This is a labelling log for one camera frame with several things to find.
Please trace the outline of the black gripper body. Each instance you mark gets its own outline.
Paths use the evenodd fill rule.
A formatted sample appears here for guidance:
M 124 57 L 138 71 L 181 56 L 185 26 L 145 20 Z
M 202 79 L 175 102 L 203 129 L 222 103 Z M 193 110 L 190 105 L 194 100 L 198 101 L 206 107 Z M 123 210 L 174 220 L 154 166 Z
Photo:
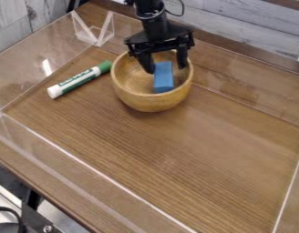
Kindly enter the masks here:
M 139 15 L 143 23 L 143 31 L 128 37 L 124 41 L 130 54 L 136 56 L 140 53 L 155 53 L 166 50 L 189 49 L 195 45 L 191 27 L 173 23 L 167 13 L 161 15 Z

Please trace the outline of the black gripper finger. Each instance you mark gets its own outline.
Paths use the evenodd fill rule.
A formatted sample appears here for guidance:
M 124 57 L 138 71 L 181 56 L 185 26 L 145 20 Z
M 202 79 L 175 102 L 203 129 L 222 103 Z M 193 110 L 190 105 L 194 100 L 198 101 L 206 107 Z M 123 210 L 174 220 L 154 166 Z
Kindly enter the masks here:
M 138 54 L 138 60 L 143 67 L 143 70 L 149 74 L 154 74 L 157 68 L 155 68 L 155 62 L 154 62 L 153 55 L 150 53 L 140 53 Z
M 187 48 L 179 48 L 177 50 L 177 60 L 178 60 L 178 67 L 185 69 L 187 67 Z

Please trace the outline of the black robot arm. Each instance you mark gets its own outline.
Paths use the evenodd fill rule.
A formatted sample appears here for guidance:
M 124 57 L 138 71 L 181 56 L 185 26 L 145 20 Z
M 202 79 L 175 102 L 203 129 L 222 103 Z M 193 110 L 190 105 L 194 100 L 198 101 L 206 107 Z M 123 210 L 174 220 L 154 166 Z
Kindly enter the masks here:
M 170 11 L 163 0 L 127 0 L 127 4 L 135 6 L 136 17 L 143 23 L 143 31 L 124 40 L 130 55 L 138 59 L 143 70 L 154 74 L 153 54 L 175 50 L 178 67 L 185 69 L 189 66 L 187 51 L 195 45 L 193 28 L 169 20 Z

